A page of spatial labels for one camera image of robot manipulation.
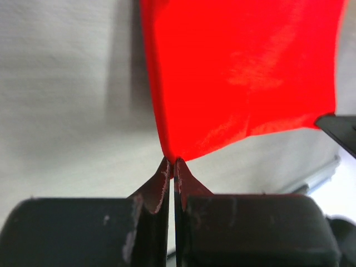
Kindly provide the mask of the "red t shirt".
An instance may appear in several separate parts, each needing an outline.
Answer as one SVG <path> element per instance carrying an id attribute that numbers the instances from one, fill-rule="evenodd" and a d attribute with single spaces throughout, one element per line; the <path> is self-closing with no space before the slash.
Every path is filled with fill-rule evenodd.
<path id="1" fill-rule="evenodd" d="M 164 156 L 196 159 L 250 136 L 314 128 L 336 110 L 347 1 L 141 1 Z"/>

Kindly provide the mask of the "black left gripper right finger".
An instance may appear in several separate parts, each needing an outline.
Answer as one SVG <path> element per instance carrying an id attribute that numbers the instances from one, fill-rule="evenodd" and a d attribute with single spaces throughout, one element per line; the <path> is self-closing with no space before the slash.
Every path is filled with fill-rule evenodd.
<path id="1" fill-rule="evenodd" d="M 214 194 L 174 164 L 178 266 L 337 266 L 341 253 L 313 199 Z"/>

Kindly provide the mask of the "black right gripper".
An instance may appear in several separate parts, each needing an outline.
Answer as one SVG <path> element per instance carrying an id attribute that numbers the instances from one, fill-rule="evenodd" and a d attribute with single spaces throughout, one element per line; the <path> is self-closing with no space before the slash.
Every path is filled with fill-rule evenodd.
<path id="1" fill-rule="evenodd" d="M 319 117 L 315 125 L 355 158 L 355 121 L 355 115 L 338 116 L 331 114 Z"/>

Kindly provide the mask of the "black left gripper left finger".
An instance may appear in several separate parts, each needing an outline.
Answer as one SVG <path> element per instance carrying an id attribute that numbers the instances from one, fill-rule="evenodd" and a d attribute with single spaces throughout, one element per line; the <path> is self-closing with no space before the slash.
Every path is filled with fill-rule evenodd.
<path id="1" fill-rule="evenodd" d="M 127 198 L 30 198 L 1 230 L 2 266 L 165 266 L 170 163 Z"/>

